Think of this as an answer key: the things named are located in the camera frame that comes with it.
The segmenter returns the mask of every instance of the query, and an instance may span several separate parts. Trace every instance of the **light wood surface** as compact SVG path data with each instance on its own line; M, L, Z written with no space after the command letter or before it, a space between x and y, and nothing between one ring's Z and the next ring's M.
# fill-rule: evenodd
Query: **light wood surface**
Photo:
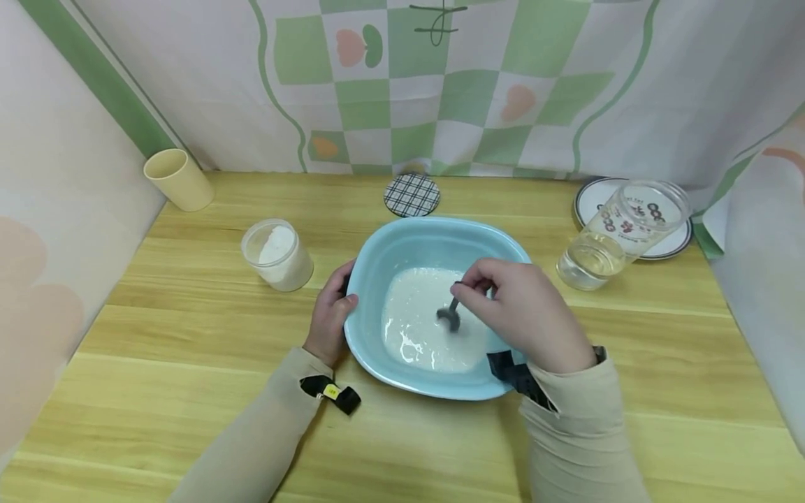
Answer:
M395 218L384 177L210 177L207 208L168 204L159 215L3 475L4 501L164 501L301 344L330 272ZM577 184L437 182L437 215L513 236L609 348L655 503L803 501L805 462L698 248L574 291L553 267L577 232ZM316 264L293 293L271 290L241 256L243 233L273 216L297 228ZM352 358L337 375L363 405L352 418L322 407L278 503L530 501L518 395L425 398L375 381Z

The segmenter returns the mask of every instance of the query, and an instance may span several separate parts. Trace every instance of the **clear plastic cup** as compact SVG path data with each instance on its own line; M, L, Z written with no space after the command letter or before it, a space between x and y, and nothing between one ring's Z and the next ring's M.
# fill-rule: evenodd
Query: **clear plastic cup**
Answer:
M313 275L313 260L285 220L270 218L251 226L241 252L252 268L277 291L303 287Z
M596 290L691 215L687 194L669 182L627 181L576 236L556 271L577 290Z

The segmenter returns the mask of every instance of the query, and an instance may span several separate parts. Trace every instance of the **white plate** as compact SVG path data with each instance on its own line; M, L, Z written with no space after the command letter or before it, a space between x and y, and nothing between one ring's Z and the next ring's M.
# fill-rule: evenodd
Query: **white plate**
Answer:
M573 209L576 219L582 224L598 213L598 205L607 202L609 197L626 181L625 178L599 178L585 184L576 194ZM663 260L678 255L691 242L693 224L690 219L665 239L649 248L640 258L643 260Z

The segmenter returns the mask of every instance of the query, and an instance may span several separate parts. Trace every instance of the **jar lid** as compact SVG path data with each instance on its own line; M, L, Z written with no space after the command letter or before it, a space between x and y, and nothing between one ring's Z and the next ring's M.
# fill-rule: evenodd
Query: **jar lid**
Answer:
M383 192L386 207L398 216L425 216L439 205L441 192L427 175L406 173L391 180Z

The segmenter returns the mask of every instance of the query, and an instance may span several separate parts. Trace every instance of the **water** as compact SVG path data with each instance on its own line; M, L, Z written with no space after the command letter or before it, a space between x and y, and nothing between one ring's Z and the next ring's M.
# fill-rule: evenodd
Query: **water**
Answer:
M631 262L617 241L599 233L580 234L556 264L562 281L578 290L604 286Z

